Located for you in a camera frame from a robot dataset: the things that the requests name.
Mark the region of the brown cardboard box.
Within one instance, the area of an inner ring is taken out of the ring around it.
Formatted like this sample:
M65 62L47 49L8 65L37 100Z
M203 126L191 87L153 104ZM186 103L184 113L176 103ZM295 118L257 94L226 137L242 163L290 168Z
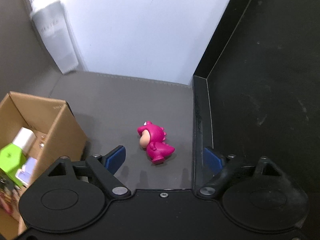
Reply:
M37 159L31 175L34 182L56 159L66 155L81 159L87 136L64 100L9 92L1 101L1 147L7 146L22 128L31 129L36 140L25 155ZM1 239L14 239L25 230L1 208Z

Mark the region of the magenta dinosaur figurine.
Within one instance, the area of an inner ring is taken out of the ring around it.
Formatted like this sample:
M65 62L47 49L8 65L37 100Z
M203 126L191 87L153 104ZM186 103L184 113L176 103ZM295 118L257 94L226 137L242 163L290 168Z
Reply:
M167 133L163 127L146 121L137 128L137 132L140 146L154 165L164 163L174 153L175 148L165 142Z

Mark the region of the lavender and white toy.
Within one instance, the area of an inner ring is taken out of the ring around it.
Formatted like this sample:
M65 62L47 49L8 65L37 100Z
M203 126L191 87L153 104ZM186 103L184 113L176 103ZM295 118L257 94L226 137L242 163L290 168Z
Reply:
M37 164L37 159L29 157L24 165L19 168L15 174L15 177L24 185L29 186L31 175Z

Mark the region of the black tray box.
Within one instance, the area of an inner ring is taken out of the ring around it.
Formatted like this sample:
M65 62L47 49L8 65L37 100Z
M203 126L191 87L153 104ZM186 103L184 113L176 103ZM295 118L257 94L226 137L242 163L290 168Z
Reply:
M319 192L319 0L229 0L194 73L194 147Z

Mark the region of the small white box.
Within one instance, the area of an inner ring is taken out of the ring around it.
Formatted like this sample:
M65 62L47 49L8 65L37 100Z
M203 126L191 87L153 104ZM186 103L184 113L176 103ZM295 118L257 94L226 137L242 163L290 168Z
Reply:
M22 127L13 139L12 143L19 147L23 153L28 153L35 140L35 133L31 129Z

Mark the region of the green hexagonal lidded container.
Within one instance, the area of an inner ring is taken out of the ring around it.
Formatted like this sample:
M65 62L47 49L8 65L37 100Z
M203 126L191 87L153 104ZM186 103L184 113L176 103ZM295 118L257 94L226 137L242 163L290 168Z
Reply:
M13 143L8 144L1 149L0 165L1 170L19 187L22 187L22 182L16 178L16 172L27 161L22 149Z

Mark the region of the red patterned item in box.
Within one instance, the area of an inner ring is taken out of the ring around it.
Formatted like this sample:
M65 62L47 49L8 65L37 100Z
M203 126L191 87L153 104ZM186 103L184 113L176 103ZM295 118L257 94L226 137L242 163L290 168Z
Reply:
M1 177L1 208L11 217L18 220L18 202L21 196L21 188L9 178Z

